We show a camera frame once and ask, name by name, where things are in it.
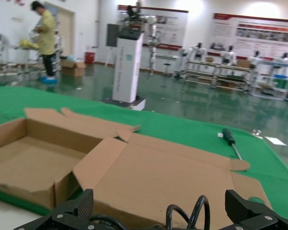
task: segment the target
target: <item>green screwdriver handle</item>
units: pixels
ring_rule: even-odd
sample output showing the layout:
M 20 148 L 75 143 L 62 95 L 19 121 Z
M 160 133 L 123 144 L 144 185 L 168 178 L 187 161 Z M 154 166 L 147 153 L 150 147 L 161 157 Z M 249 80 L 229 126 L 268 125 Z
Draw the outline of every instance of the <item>green screwdriver handle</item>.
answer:
M 223 138 L 228 143 L 228 145 L 233 145 L 236 143 L 231 131 L 227 128 L 224 128 L 223 131 Z

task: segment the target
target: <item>screwdriver shaft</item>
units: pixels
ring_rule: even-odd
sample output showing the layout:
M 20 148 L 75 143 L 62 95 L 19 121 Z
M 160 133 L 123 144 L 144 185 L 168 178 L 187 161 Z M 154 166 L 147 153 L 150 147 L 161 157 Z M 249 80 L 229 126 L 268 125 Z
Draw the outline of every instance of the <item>screwdriver shaft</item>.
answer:
M 237 148 L 236 148 L 236 145 L 232 144 L 232 147 L 234 148 L 234 150 L 235 150 L 236 155 L 238 156 L 238 158 L 239 158 L 240 160 L 242 160 L 242 157 L 240 156 L 240 154 L 239 154 L 239 152 L 238 152 L 238 150 L 237 150 Z

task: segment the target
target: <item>poster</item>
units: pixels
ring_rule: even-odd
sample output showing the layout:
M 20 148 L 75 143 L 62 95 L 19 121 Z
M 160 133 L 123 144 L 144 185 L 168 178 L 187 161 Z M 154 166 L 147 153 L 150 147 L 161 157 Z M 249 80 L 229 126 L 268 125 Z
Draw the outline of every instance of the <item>poster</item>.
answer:
M 208 45 L 215 55 L 233 45 L 242 58 L 259 50 L 262 57 L 272 60 L 288 52 L 288 20 L 216 13 Z
M 119 12 L 126 12 L 126 9 L 125 5 L 118 6 Z M 141 13 L 157 17 L 157 36 L 160 39 L 158 48 L 169 50 L 182 48 L 188 22 L 188 11 L 142 7 Z M 144 34 L 145 45 L 149 39 L 148 25 L 146 25 Z

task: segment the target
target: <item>red trash can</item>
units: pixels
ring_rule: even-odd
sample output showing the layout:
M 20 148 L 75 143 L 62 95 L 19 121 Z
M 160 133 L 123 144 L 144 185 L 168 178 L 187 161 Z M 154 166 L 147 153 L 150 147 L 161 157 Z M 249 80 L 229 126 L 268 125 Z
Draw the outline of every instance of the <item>red trash can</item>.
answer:
M 86 64 L 93 64 L 95 62 L 95 53 L 86 52 L 85 53 L 85 63 Z

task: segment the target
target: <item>green tablecloth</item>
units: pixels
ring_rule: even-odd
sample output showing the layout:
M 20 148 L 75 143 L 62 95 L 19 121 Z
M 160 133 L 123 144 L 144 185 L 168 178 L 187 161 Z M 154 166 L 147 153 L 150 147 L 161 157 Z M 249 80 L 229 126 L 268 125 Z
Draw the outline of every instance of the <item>green tablecloth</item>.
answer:
M 179 144 L 206 150 L 225 157 L 235 158 L 232 147 L 217 137 L 223 126 L 192 121 L 145 111 L 132 111 L 99 102 L 34 90 L 30 88 L 0 87 L 0 124 L 24 116 L 23 108 L 68 107 L 75 112 L 103 119 L 141 125 L 140 134 L 165 139 Z M 237 148 L 243 159 L 251 164 L 244 175 L 258 179 L 273 209 L 288 218 L 288 168 L 265 141 L 247 132 L 231 128 Z M 0 193 L 0 199 L 46 214 L 47 210 Z

